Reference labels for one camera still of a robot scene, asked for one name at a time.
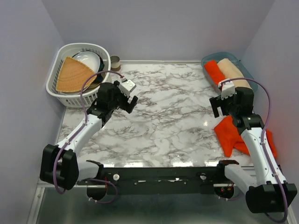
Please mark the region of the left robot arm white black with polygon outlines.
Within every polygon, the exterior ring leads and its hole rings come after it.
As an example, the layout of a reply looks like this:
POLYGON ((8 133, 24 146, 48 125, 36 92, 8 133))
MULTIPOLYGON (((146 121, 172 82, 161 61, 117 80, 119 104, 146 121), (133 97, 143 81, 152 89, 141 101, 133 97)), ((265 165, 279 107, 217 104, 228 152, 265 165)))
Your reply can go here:
POLYGON ((138 97, 130 97, 136 88, 132 80, 102 83, 98 96, 85 112, 85 118, 62 141, 48 144, 42 155, 40 179, 54 186, 70 190, 81 180, 88 179, 93 184, 103 181, 103 165, 87 160, 79 162, 77 156, 90 138, 109 121, 117 109, 131 113, 138 97))

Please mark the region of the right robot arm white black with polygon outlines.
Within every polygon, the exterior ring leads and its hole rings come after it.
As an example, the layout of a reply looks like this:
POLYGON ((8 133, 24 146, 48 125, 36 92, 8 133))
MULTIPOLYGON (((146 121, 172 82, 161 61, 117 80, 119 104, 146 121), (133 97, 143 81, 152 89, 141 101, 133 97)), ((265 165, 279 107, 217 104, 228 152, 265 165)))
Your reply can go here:
POLYGON ((215 117, 219 110, 230 115, 238 134, 245 142, 254 164, 255 177, 247 174, 236 162, 225 162, 216 169, 215 178, 221 183, 231 180, 245 195, 252 213, 288 211, 297 194, 295 184, 288 183, 270 149, 265 124, 253 112, 254 93, 251 88, 221 85, 221 94, 211 98, 215 117))

